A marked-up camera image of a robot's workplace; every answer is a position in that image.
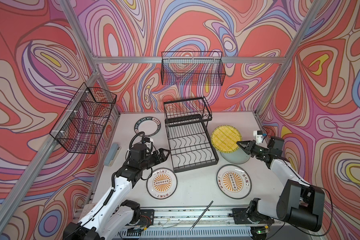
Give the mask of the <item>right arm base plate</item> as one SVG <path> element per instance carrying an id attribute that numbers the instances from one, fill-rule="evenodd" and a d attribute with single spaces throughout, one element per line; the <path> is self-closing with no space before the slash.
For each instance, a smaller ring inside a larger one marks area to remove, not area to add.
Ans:
<path id="1" fill-rule="evenodd" d="M 244 224 L 266 224 L 272 225 L 275 221 L 266 215 L 260 214 L 256 211 L 251 211 L 248 208 L 234 208 L 229 217 L 234 219 L 236 225 Z"/>

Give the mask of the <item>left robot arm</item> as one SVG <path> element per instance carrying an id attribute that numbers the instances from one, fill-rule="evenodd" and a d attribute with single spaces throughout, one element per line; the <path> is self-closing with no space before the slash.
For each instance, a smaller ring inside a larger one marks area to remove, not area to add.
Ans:
<path id="1" fill-rule="evenodd" d="M 130 147 L 126 161 L 112 174 L 111 186 L 98 203 L 79 220 L 69 223 L 63 240 L 111 240 L 128 224 L 140 219 L 140 204 L 125 197 L 142 178 L 143 171 L 165 162 L 170 150 L 154 150 L 138 143 Z"/>

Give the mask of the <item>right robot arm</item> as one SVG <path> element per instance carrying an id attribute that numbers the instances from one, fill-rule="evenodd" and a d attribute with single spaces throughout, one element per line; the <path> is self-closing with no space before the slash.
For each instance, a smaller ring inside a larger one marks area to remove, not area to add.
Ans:
<path id="1" fill-rule="evenodd" d="M 266 148 L 255 140 L 237 142 L 247 155 L 264 162 L 284 186 L 274 200 L 254 198 L 245 210 L 245 216 L 251 222 L 272 218 L 318 232 L 322 227 L 325 192 L 306 182 L 283 158 L 284 143 L 284 139 L 275 136 L 270 138 Z"/>

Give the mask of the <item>pale green flower plate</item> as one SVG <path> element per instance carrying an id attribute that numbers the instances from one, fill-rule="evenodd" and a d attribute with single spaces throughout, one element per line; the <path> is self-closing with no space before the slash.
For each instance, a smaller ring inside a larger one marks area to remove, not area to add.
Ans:
<path id="1" fill-rule="evenodd" d="M 241 165 L 250 159 L 250 155 L 246 154 L 243 150 L 236 150 L 232 153 L 221 153 L 222 157 L 231 164 Z"/>

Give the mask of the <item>yellow striped plate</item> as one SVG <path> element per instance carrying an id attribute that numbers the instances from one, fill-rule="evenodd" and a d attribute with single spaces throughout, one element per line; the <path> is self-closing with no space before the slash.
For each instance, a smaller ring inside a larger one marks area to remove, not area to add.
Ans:
<path id="1" fill-rule="evenodd" d="M 242 141 L 242 135 L 238 129 L 230 125 L 222 125 L 211 133 L 213 147 L 221 153 L 233 153 L 239 149 L 237 142 Z"/>

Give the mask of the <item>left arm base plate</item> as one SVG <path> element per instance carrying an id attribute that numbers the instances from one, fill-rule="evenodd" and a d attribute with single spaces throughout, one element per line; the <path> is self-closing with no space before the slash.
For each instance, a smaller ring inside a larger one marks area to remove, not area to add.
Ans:
<path id="1" fill-rule="evenodd" d="M 155 210 L 154 209 L 142 209 L 140 210 L 140 215 L 137 219 L 133 219 L 129 226 L 140 226 L 149 227 L 154 224 L 154 216 Z"/>

